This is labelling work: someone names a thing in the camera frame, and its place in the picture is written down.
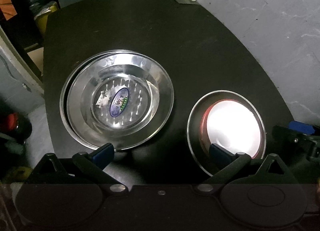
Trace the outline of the steel bowl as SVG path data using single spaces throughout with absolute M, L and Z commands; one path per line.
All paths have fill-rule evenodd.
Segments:
M 266 150 L 266 130 L 263 120 L 256 108 L 248 99 L 236 92 L 229 90 L 216 90 L 205 94 L 195 103 L 189 114 L 187 123 L 187 140 L 190 152 L 194 160 L 197 162 L 199 167 L 209 176 L 213 176 L 218 171 L 220 171 L 221 168 L 224 168 L 224 166 L 218 166 L 216 162 L 213 162 L 213 160 L 209 158 L 209 151 L 207 152 L 203 150 L 202 142 L 200 140 L 200 124 L 206 110 L 212 104 L 221 100 L 235 100 L 240 102 L 241 104 L 246 106 L 257 119 L 261 130 L 262 140 L 260 143 L 259 153 L 252 159 L 263 159 Z

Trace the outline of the steel plate with sticker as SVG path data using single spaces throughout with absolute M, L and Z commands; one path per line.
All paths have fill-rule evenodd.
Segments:
M 165 69 L 143 54 L 96 59 L 73 78 L 67 96 L 72 128 L 99 148 L 131 149 L 155 136 L 174 105 L 174 87 Z

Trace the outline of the yellow bucket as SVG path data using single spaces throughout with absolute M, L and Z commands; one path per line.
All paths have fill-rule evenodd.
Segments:
M 34 18 L 40 33 L 44 36 L 47 28 L 48 16 L 59 8 L 56 2 L 49 2 Z

